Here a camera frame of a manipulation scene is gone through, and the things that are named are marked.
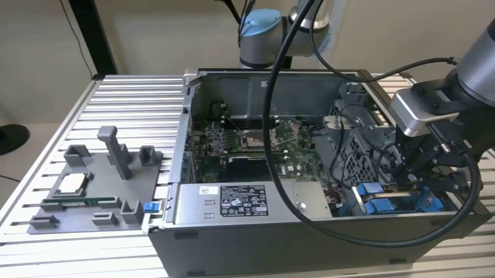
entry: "green circuit board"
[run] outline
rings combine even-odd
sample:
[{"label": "green circuit board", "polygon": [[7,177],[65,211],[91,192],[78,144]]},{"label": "green circuit board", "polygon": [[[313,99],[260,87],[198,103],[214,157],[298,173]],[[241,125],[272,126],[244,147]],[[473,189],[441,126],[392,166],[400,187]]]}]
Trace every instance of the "green circuit board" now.
[{"label": "green circuit board", "polygon": [[[261,130],[222,129],[206,124],[196,132],[198,182],[269,181]],[[281,179],[328,181],[308,126],[301,120],[280,120],[270,129],[270,148]]]}]

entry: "metal slotted platform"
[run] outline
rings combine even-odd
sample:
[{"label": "metal slotted platform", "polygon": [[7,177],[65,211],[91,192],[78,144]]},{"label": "metal slotted platform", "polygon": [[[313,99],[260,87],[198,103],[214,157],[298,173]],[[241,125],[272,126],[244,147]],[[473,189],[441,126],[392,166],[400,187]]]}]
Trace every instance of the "metal slotted platform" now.
[{"label": "metal slotted platform", "polygon": [[[378,82],[385,93],[409,87],[398,75]],[[166,195],[168,171],[181,113],[181,76],[106,76],[93,82],[0,211],[0,277],[166,277],[142,231],[27,235],[26,221],[63,167],[62,151],[85,144],[102,152],[101,125],[116,125],[129,149],[154,145],[164,153],[154,198]],[[495,214],[495,153],[478,163],[481,202]],[[438,244],[412,265],[376,266],[269,277],[495,277],[495,220],[464,239]]]}]

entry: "motherboard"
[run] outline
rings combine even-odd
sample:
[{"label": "motherboard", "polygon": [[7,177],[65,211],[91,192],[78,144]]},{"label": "motherboard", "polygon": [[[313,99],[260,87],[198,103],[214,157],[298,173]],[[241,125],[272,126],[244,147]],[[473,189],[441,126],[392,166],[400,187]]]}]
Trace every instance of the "motherboard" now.
[{"label": "motherboard", "polygon": [[[197,182],[269,181],[260,120],[204,121],[193,131]],[[273,120],[270,150],[282,179],[328,182],[314,150],[310,125],[301,119]]]}]

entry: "power supply label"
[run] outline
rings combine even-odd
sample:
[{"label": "power supply label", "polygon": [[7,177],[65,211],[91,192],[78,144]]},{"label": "power supply label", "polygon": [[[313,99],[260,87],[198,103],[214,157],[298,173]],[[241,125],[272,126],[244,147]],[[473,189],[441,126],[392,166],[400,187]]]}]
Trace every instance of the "power supply label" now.
[{"label": "power supply label", "polygon": [[264,185],[221,186],[220,214],[222,217],[266,216]]}]

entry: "black cable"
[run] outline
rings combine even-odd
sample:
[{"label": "black cable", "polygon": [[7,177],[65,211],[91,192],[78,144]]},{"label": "black cable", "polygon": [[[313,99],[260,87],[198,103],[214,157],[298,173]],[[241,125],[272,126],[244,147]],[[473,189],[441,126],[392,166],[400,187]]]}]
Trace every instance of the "black cable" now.
[{"label": "black cable", "polygon": [[386,150],[394,146],[394,143],[388,143],[385,146],[384,146],[384,149],[382,149],[382,152],[380,152],[380,155],[377,156],[377,161],[376,161],[376,165],[374,165],[374,172],[376,172],[376,175],[378,175],[381,173],[380,171],[380,163],[381,163],[381,159],[384,158],[384,153],[386,152]]},{"label": "black cable", "polygon": [[365,144],[368,144],[369,145],[369,148],[374,151],[374,152],[377,152],[380,155],[386,155],[386,152],[384,151],[384,150],[381,150],[370,141],[369,141],[369,139],[365,137],[365,130],[364,130],[364,132],[362,132],[362,140],[364,140],[364,142],[365,142]]},{"label": "black cable", "polygon": [[[361,108],[364,108],[365,109],[365,107],[361,105],[361,104],[358,104],[358,103],[350,103],[350,104],[346,104],[344,107],[342,107],[342,109],[345,108],[345,107],[349,107],[349,106],[357,106],[357,107],[361,107]],[[378,152],[378,153],[382,153],[382,150],[369,141],[369,139],[365,137],[365,131],[364,131],[364,133],[362,133],[362,140],[364,140],[364,142],[365,142],[365,144],[368,144],[369,145],[369,147],[370,147],[370,149],[373,150],[373,151],[376,151],[376,152]]]},{"label": "black cable", "polygon": [[344,240],[349,243],[358,244],[368,247],[378,247],[378,248],[404,248],[410,246],[417,246],[420,244],[424,244],[442,235],[445,235],[453,228],[457,226],[457,224],[464,220],[465,216],[472,211],[472,208],[477,201],[477,195],[480,190],[480,177],[478,177],[478,168],[474,159],[472,156],[466,155],[465,153],[461,154],[462,160],[465,161],[466,167],[469,169],[470,174],[470,188],[469,188],[469,195],[466,197],[465,203],[461,205],[458,211],[456,212],[454,216],[450,218],[450,220],[438,228],[436,228],[433,231],[426,233],[425,235],[416,237],[409,240],[398,240],[393,242],[385,242],[385,241],[377,241],[377,240],[365,240],[358,239],[352,236],[346,236],[330,229],[326,229],[322,227],[317,222],[313,222],[309,218],[305,217],[305,215],[294,208],[292,201],[285,193],[284,187],[280,182],[280,178],[277,175],[277,169],[274,167],[274,161],[273,161],[273,154],[270,152],[270,140],[269,140],[269,110],[270,110],[270,98],[273,96],[273,89],[274,89],[274,83],[278,76],[280,66],[282,62],[282,58],[286,54],[290,42],[293,40],[293,37],[297,33],[297,29],[300,26],[300,23],[308,14],[308,11],[310,9],[310,6],[313,4],[314,0],[306,0],[300,8],[300,11],[297,13],[297,16],[293,20],[293,24],[288,30],[288,34],[285,37],[285,40],[282,41],[278,54],[274,58],[273,67],[270,69],[269,78],[268,78],[268,84],[265,88],[265,95],[264,95],[264,103],[262,103],[262,139],[264,139],[264,153],[265,153],[265,160],[268,164],[269,169],[269,175],[273,179],[273,184],[277,189],[280,198],[290,211],[290,213],[296,216],[296,218],[306,224],[310,228],[317,230],[318,232],[324,233],[328,236],[334,237],[336,239]]},{"label": "black cable", "polygon": [[234,9],[234,5],[232,3],[232,0],[217,0],[217,1],[222,2],[225,4],[226,8],[229,8],[233,19],[237,22],[237,24],[240,24],[240,16],[238,16],[237,10]]},{"label": "black cable", "polygon": [[10,178],[10,177],[6,177],[5,175],[0,175],[0,178],[5,178],[10,181],[15,181],[15,182],[21,182],[19,180],[17,180],[15,178]]},{"label": "black cable", "polygon": [[237,29],[237,45],[238,46],[240,46],[241,28],[244,27],[245,18],[248,17],[250,11],[253,10],[254,4],[256,4],[256,0],[245,0],[244,1],[244,7],[241,9],[241,14],[240,14],[240,24],[238,24],[238,29]]},{"label": "black cable", "polygon": [[341,115],[342,115],[342,111],[345,110],[346,107],[350,107],[350,106],[358,106],[358,107],[362,107],[362,105],[360,104],[356,104],[356,103],[350,103],[350,104],[346,104],[342,106],[342,108],[338,110],[338,113],[336,115],[336,119],[338,118],[338,121],[340,121],[340,134],[338,134],[338,141],[337,141],[337,148],[334,150],[334,156],[333,156],[333,159],[332,159],[332,162],[330,162],[330,168],[329,168],[329,175],[330,175],[330,178],[333,180],[333,182],[337,184],[337,186],[340,188],[346,188],[346,189],[352,189],[350,186],[348,186],[334,175],[333,175],[333,168],[334,168],[334,164],[337,162],[337,158],[338,156],[341,156],[341,147],[342,147],[342,138],[344,138],[344,128],[342,128],[342,121],[341,121]]},{"label": "black cable", "polygon": [[321,6],[321,3],[322,3],[322,1],[320,1],[320,3],[317,4],[317,8],[316,8],[316,11],[314,11],[314,14],[313,14],[313,17],[312,17],[312,23],[310,23],[310,25],[309,25],[309,44],[310,44],[310,48],[312,48],[312,51],[313,51],[313,53],[314,53],[314,56],[316,56],[316,58],[317,58],[317,60],[318,60],[318,62],[324,65],[324,67],[330,71],[330,72],[333,72],[333,74],[334,75],[337,75],[338,77],[341,77],[341,78],[344,78],[344,79],[346,79],[346,80],[349,80],[349,81],[352,81],[352,82],[362,82],[362,83],[366,83],[366,82],[373,82],[373,81],[377,81],[377,80],[380,80],[380,79],[382,79],[382,78],[385,78],[385,77],[388,77],[388,76],[390,76],[390,75],[394,75],[394,74],[397,74],[397,73],[400,73],[400,72],[402,72],[402,71],[406,71],[406,70],[409,70],[409,69],[412,69],[412,68],[414,68],[414,67],[417,67],[417,66],[420,66],[420,65],[426,65],[426,64],[432,64],[432,63],[446,63],[446,64],[453,64],[453,65],[456,65],[457,64],[457,62],[454,61],[454,57],[448,57],[448,58],[444,58],[444,57],[441,57],[441,58],[430,58],[430,59],[425,59],[425,60],[421,60],[421,61],[417,61],[417,62],[413,62],[413,63],[410,63],[410,64],[408,64],[408,65],[405,65],[405,66],[402,66],[402,67],[400,67],[400,68],[397,68],[397,69],[394,69],[394,70],[392,70],[392,71],[389,71],[389,72],[386,72],[386,73],[384,73],[384,74],[381,74],[381,75],[378,75],[378,76],[376,76],[376,77],[372,77],[372,78],[368,78],[368,79],[365,79],[365,78],[356,78],[356,77],[352,77],[352,76],[349,76],[349,75],[346,75],[346,74],[344,74],[344,73],[341,73],[341,72],[338,72],[328,63],[326,63],[326,61],[324,60],[324,58],[322,58],[322,56],[318,54],[318,51],[317,51],[317,47],[316,47],[316,44],[314,44],[314,37],[313,37],[313,23],[314,23],[314,19],[316,19],[316,15],[317,15],[317,10],[318,10],[318,8],[320,8],[320,6]]},{"label": "black cable", "polygon": [[93,73],[91,73],[91,71],[90,71],[90,68],[89,68],[89,65],[87,65],[87,61],[85,61],[85,57],[83,57],[83,53],[82,53],[82,47],[81,47],[81,44],[79,44],[78,37],[77,37],[77,35],[75,35],[75,31],[74,31],[74,29],[73,29],[73,27],[71,27],[71,23],[70,23],[70,20],[69,20],[69,15],[66,14],[66,10],[65,10],[65,6],[63,6],[62,1],[58,0],[58,2],[59,2],[61,10],[63,10],[65,19],[66,19],[66,22],[67,22],[67,24],[69,24],[71,34],[74,35],[75,40],[77,40],[77,46],[78,46],[79,56],[82,57],[82,61],[83,61],[83,64],[85,64],[85,68],[87,69],[87,71],[89,71],[89,77],[91,78],[91,77],[93,77]]}]

